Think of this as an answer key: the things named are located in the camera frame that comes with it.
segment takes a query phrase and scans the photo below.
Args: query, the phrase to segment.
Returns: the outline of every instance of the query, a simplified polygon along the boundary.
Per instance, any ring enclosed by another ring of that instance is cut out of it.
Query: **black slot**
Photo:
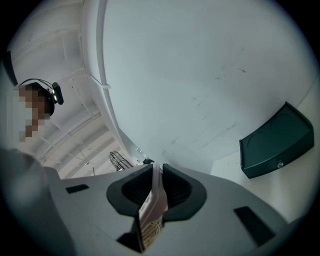
[[[234,209],[234,212],[258,246],[263,245],[275,236],[249,207],[237,208]]]
[[[72,193],[76,193],[76,192],[79,192],[81,190],[86,190],[88,189],[89,187],[86,185],[86,184],[81,184],[81,185],[76,185],[76,186],[70,186],[70,187],[67,187],[66,188],[66,191],[69,193],[69,194],[72,194]]]

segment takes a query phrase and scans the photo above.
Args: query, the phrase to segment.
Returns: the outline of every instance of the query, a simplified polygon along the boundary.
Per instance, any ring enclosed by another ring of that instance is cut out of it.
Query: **wall-mounted speaker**
[[[279,169],[314,146],[310,121],[288,102],[240,140],[241,169],[251,179]]]

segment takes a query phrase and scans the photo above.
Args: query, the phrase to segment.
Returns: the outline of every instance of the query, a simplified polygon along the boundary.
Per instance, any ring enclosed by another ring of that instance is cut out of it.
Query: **headphones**
[[[46,85],[48,88],[45,89],[43,86],[41,86],[39,83],[37,82],[33,82],[30,85],[33,85],[35,87],[39,87],[44,89],[47,92],[47,96],[51,102],[51,107],[53,108],[51,111],[51,115],[53,114],[54,110],[55,110],[55,104],[59,104],[62,105],[64,103],[64,98],[62,96],[62,92],[61,92],[61,88],[60,85],[57,82],[54,82],[53,84],[49,83],[46,80],[42,80],[42,79],[38,79],[38,78],[30,78],[27,79],[25,81],[23,81],[22,83],[19,84],[18,88],[23,85],[25,82],[31,81],[31,80],[36,80],[41,82],[42,84]]]

